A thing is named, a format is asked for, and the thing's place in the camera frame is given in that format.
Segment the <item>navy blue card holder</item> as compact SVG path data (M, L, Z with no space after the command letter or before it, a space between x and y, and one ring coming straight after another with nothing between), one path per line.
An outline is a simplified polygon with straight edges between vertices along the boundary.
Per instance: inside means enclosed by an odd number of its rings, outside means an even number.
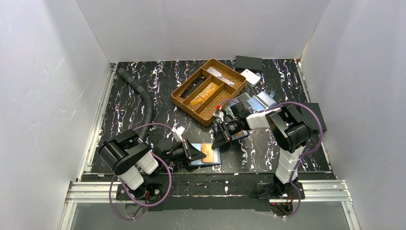
M189 166L191 167L205 167L205 166L214 166L214 165L221 165L222 158L219 148L212 149L212 143L192 143L192 146L195 147L197 150L203 152L206 157L202 159L198 159L195 161L189 162Z

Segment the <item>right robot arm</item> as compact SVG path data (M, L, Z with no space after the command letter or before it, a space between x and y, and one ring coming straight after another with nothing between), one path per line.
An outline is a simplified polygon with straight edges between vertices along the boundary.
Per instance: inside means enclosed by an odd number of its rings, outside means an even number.
M269 192L276 196L289 195L297 188L297 169L312 129L306 124L297 103L283 103L274 109L251 112L243 103L231 107L236 119L226 123L222 112L217 117L212 149L221 148L232 141L240 131L270 129L280 148L279 163Z

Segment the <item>orange VIP card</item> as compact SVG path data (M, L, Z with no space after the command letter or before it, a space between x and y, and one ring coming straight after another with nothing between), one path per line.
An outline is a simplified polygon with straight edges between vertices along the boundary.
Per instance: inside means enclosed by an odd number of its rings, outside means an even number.
M212 149L212 143L203 143L201 148L202 148L202 152L206 155L204 158L202 158L202 162L214 163L215 162L215 153L214 153L214 150Z

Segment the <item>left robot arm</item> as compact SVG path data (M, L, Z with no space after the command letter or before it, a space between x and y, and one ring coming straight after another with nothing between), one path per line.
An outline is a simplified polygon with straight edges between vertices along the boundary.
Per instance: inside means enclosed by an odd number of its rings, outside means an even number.
M158 168L159 163L153 154L165 161L195 161L206 157L204 152L195 148L178 131L175 132L174 140L164 138L152 148L134 130L128 130L103 141L96 152L131 190L136 190L144 183L137 168L149 175Z

